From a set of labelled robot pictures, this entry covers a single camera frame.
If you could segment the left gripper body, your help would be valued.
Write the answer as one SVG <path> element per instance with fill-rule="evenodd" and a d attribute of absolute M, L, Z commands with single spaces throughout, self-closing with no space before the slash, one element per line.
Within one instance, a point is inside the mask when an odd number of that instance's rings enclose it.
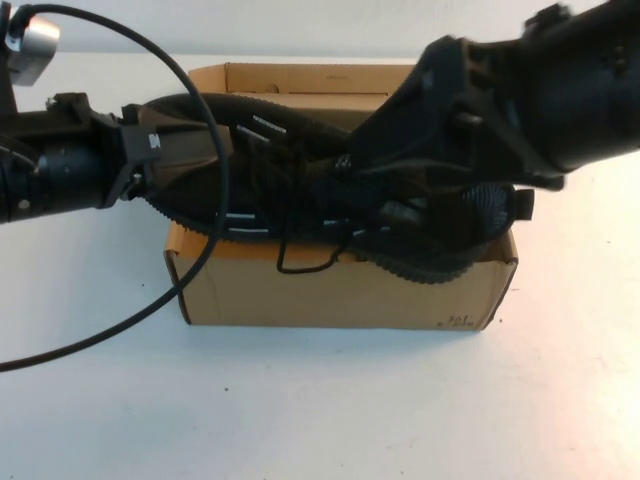
<path fill-rule="evenodd" d="M 121 116 L 100 114 L 84 93 L 55 95 L 46 107 L 53 124 L 38 136 L 38 207 L 105 209 L 143 195 L 161 146 L 141 112 L 129 104 Z"/>

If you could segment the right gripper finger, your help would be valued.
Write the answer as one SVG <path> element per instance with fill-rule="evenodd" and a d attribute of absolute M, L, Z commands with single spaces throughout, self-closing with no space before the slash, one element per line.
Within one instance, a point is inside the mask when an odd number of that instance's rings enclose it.
<path fill-rule="evenodd" d="M 353 166 L 443 162 L 449 147 L 449 116 L 466 87 L 463 41 L 445 36 L 428 45 L 395 93 L 350 135 Z"/>
<path fill-rule="evenodd" d="M 357 128 L 357 169 L 423 168 L 432 183 L 531 183 L 532 149 L 498 112 L 376 112 Z"/>

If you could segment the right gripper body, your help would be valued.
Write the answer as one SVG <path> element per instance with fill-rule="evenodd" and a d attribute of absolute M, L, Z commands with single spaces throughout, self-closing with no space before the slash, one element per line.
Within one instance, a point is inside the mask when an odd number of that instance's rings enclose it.
<path fill-rule="evenodd" d="M 472 182 L 503 182 L 549 191 L 565 186 L 565 174 L 536 150 L 522 128 L 511 79 L 501 61 L 511 42 L 457 38 L 462 84 L 449 118 L 462 137 L 464 173 Z"/>

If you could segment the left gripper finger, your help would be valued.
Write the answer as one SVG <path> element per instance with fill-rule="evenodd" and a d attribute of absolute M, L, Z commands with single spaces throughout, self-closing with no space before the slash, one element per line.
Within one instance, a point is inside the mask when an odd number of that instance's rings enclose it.
<path fill-rule="evenodd" d="M 218 167 L 221 159 L 229 159 L 233 151 L 227 150 L 221 157 L 215 148 L 176 151 L 151 148 L 141 152 L 141 194 L 155 195 L 171 182 L 191 171 L 203 167 Z"/>
<path fill-rule="evenodd" d="M 139 108 L 139 123 L 149 127 L 150 147 L 161 149 L 171 141 L 179 145 L 204 141 L 216 146 L 209 126 L 192 107 L 177 104 L 144 104 Z"/>

